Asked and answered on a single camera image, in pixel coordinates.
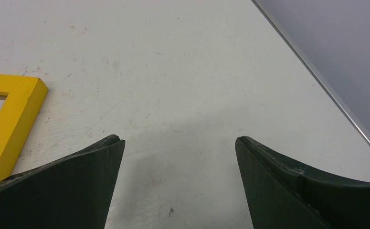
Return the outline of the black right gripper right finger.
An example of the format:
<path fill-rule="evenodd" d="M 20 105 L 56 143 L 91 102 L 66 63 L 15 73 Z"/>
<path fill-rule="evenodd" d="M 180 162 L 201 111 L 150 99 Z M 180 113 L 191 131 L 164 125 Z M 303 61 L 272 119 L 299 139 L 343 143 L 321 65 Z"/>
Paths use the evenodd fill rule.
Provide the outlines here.
<path fill-rule="evenodd" d="M 235 151 L 256 229 L 370 229 L 370 182 L 331 174 L 248 136 Z"/>

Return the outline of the yellow wooden picture frame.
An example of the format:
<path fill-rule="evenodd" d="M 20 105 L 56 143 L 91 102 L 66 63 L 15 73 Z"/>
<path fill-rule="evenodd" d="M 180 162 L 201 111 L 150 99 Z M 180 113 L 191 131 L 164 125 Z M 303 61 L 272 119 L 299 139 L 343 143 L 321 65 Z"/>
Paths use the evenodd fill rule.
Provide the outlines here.
<path fill-rule="evenodd" d="M 0 74 L 0 180 L 11 174 L 47 93 L 38 77 Z"/>

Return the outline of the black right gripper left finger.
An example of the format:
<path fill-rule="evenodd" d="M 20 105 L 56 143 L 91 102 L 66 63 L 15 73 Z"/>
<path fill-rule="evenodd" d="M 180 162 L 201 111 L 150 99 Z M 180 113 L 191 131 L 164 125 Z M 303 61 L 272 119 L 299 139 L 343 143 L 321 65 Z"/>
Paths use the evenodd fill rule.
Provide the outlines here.
<path fill-rule="evenodd" d="M 0 229 L 105 227 L 125 141 L 117 135 L 0 180 Z"/>

